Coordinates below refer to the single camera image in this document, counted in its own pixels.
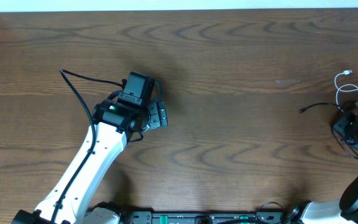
black camera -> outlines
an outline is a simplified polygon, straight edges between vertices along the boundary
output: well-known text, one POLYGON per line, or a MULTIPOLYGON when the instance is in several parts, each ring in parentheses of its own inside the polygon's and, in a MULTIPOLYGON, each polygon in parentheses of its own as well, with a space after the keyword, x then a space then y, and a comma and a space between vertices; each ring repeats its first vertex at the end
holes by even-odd
MULTIPOLYGON (((343 107, 347 110, 354 109, 352 106, 350 108, 343 107)), ((351 149, 358 151, 358 115, 352 112, 345 113, 335 122, 333 128, 351 149)))
POLYGON ((148 76, 131 72, 128 81, 123 80, 124 91, 115 91, 93 110, 95 123, 104 122, 125 132, 127 141, 133 133, 168 126, 165 103, 160 101, 162 88, 158 81, 148 76), (158 96, 151 100, 154 85, 158 96))

wire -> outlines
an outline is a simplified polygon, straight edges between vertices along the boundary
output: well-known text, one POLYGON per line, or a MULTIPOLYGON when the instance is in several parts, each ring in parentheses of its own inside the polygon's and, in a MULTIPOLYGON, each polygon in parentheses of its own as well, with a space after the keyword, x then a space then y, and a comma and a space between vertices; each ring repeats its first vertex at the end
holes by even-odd
POLYGON ((138 142, 138 141, 143 140, 144 135, 143 135, 143 132, 142 132, 142 131, 139 131, 139 135, 140 135, 140 138, 137 138, 137 139, 135 139, 135 140, 130 140, 129 142, 138 142))
MULTIPOLYGON (((340 106, 340 105, 338 105, 338 104, 335 104, 335 103, 315 103, 315 104, 312 104, 312 105, 310 105, 310 106, 307 106, 307 107, 305 107, 305 108, 300 109, 300 110, 299 110, 299 113, 303 113, 303 112, 305 112, 307 109, 312 108, 312 107, 317 106, 317 105, 330 105, 330 106, 337 106, 337 107, 339 108, 339 111, 338 111, 338 113, 337 113, 337 115, 336 115, 336 117, 338 117, 341 111, 342 111, 343 113, 345 113, 344 106, 345 106, 346 104, 348 104, 348 103, 357 103, 357 102, 356 102, 356 101, 349 100, 349 101, 346 101, 345 103, 343 103, 342 106, 340 106)), ((349 146, 349 148, 351 149, 351 151, 352 151, 356 156, 352 155, 352 154, 341 144, 340 140, 338 140, 338 138, 336 137, 334 131, 339 134, 339 132, 334 129, 334 126, 331 125, 331 133, 333 134, 334 139, 335 139, 336 142, 339 144, 339 146, 340 146, 340 147, 346 152, 346 154, 348 154, 351 158, 358 160, 358 153, 357 153, 352 147, 350 147, 350 145, 347 143, 347 141, 345 141, 346 145, 349 146)))
POLYGON ((331 133, 333 134, 334 139, 335 139, 336 142, 339 144, 339 146, 343 149, 343 151, 345 151, 346 154, 348 154, 348 155, 349 155, 350 157, 352 157, 353 159, 357 159, 357 160, 358 160, 358 153, 357 153, 353 148, 351 148, 351 147, 349 146, 349 149, 351 149, 351 151, 352 151, 357 157, 356 157, 356 156, 353 156, 353 155, 341 144, 341 142, 340 142, 340 141, 338 140, 338 138, 336 137, 334 131, 339 134, 339 132, 338 132, 337 130, 335 130, 334 127, 331 127, 331 133))
POLYGON ((343 85, 341 87, 338 87, 337 83, 336 83, 336 79, 340 76, 340 75, 348 75, 350 73, 352 73, 353 71, 352 70, 345 70, 343 71, 342 73, 339 73, 335 76, 334 78, 334 84, 335 84, 335 87, 337 89, 336 91, 336 104, 338 105, 339 101, 338 101, 338 96, 339 96, 339 92, 342 91, 342 92, 352 92, 352 91, 358 91, 358 86, 354 85, 354 84, 346 84, 346 85, 343 85), (352 90, 342 90, 342 88, 346 87, 346 86, 353 86, 355 89, 352 89, 352 90))
POLYGON ((267 205, 278 205, 278 206, 280 206, 280 208, 281 208, 283 211, 285 210, 278 202, 266 202, 266 203, 264 203, 263 205, 261 205, 261 206, 256 210, 256 212, 255 212, 256 218, 258 218, 258 212, 259 212, 263 207, 265 207, 265 206, 267 206, 267 205))
POLYGON ((314 106, 318 106, 318 105, 330 105, 330 106, 337 106, 339 109, 343 110, 341 106, 339 106, 338 104, 335 104, 335 103, 315 103, 315 104, 312 104, 310 106, 307 106, 305 108, 302 108, 299 110, 299 113, 303 113, 305 112, 307 109, 309 108, 312 108, 314 106))
POLYGON ((120 95, 121 93, 122 93, 121 90, 116 90, 116 91, 112 92, 112 93, 107 97, 107 99, 113 100, 113 99, 115 99, 115 97, 117 97, 117 96, 120 95))
POLYGON ((86 79, 86 80, 89 80, 89 81, 101 82, 101 83, 109 83, 109 84, 117 85, 117 86, 119 86, 121 88, 124 88, 123 84, 116 83, 116 82, 113 82, 113 81, 100 80, 100 79, 97 79, 97 78, 89 78, 89 77, 85 77, 83 75, 75 74, 74 72, 70 72, 70 71, 64 70, 64 69, 60 69, 60 73, 61 72, 67 73, 69 75, 73 75, 73 76, 78 77, 78 78, 83 78, 83 79, 86 79))
POLYGON ((356 85, 353 85, 353 84, 346 84, 346 85, 343 85, 343 86, 339 87, 339 88, 337 89, 337 91, 336 91, 336 104, 337 104, 337 105, 339 104, 339 103, 338 103, 338 94, 339 94, 339 92, 342 91, 342 90, 341 90, 342 88, 347 87, 347 86, 354 86, 354 87, 356 87, 356 89, 354 89, 354 90, 346 90, 346 91, 358 91, 358 87, 357 87, 356 85))
MULTIPOLYGON (((86 112, 86 115, 88 116, 89 123, 91 124, 91 130, 92 130, 92 144, 91 144, 91 147, 89 148, 88 152, 86 153, 85 158, 82 160, 81 164, 78 166, 77 170, 74 172, 73 176, 68 181, 66 187, 64 188, 62 194, 60 195, 58 201, 56 202, 55 209, 53 210, 52 217, 50 219, 50 223, 55 223, 57 212, 59 211, 60 207, 62 206, 63 199, 65 198, 65 195, 66 195, 68 189, 70 188, 71 184, 74 182, 75 177, 80 173, 85 162, 88 160, 90 155, 92 155, 94 145, 96 144, 96 130, 94 128, 94 123, 93 123, 93 118, 92 118, 91 112, 88 109, 85 101, 82 99, 81 95, 77 92, 77 90, 74 88, 74 86, 70 83, 70 81, 67 79, 67 77, 65 76, 64 73, 67 73, 69 75, 73 75, 73 73, 68 72, 64 69, 60 69, 60 74, 62 75, 63 79, 66 81, 67 85, 71 88, 71 90, 73 90, 73 93, 77 96, 78 100, 80 101, 80 103, 82 104, 82 107, 84 108, 84 110, 86 112)), ((84 77, 84 79, 94 81, 94 79, 92 79, 92 78, 84 77)))

cable connector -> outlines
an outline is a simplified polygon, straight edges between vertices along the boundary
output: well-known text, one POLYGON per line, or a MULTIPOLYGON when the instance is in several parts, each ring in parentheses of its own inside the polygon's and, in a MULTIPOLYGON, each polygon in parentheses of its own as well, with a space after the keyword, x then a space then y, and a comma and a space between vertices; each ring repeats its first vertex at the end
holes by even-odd
POLYGON ((345 71, 343 71, 343 74, 344 75, 348 75, 348 74, 350 74, 350 73, 352 73, 353 71, 352 70, 345 70, 345 71))

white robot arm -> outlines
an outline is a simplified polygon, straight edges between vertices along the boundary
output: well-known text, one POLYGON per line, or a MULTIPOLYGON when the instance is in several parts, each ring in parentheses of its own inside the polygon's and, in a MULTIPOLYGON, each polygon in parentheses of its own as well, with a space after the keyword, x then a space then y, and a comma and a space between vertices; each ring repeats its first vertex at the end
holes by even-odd
MULTIPOLYGON (((68 189, 63 199, 62 206, 57 213, 55 222, 61 223, 66 220, 70 223, 83 223, 83 218, 91 201, 93 194, 98 188, 107 169, 111 163, 125 148, 127 138, 125 132, 117 132, 117 127, 100 122, 96 128, 96 145, 94 153, 86 161, 85 165, 76 176, 71 187, 68 189)), ((40 217, 50 220, 63 189, 73 176, 77 167, 82 162, 92 142, 92 131, 89 127, 88 134, 77 155, 69 165, 63 177, 60 179, 56 187, 41 203, 37 205, 35 210, 42 211, 40 217)), ((111 215, 112 220, 118 222, 118 216, 111 215)))
MULTIPOLYGON (((347 113, 335 125, 343 138, 351 139, 358 147, 358 115, 347 113)), ((348 186, 340 200, 331 202, 304 202, 287 213, 296 224, 358 223, 358 177, 348 186)))

black mount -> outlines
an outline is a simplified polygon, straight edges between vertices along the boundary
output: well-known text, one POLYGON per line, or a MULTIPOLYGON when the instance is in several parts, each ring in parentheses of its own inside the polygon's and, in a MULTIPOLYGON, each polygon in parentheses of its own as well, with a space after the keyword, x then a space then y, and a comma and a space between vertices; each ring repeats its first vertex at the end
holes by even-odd
POLYGON ((358 115, 348 112, 334 124, 337 131, 346 142, 346 144, 354 150, 358 150, 358 115))
POLYGON ((165 103, 159 101, 161 86, 153 78, 131 72, 125 82, 124 91, 113 92, 93 110, 95 123, 104 122, 125 132, 127 141, 133 133, 168 126, 165 103), (159 96, 150 100, 154 85, 159 88, 159 96))
POLYGON ((287 212, 283 224, 303 224, 301 221, 301 216, 310 202, 310 200, 306 200, 292 206, 287 212))

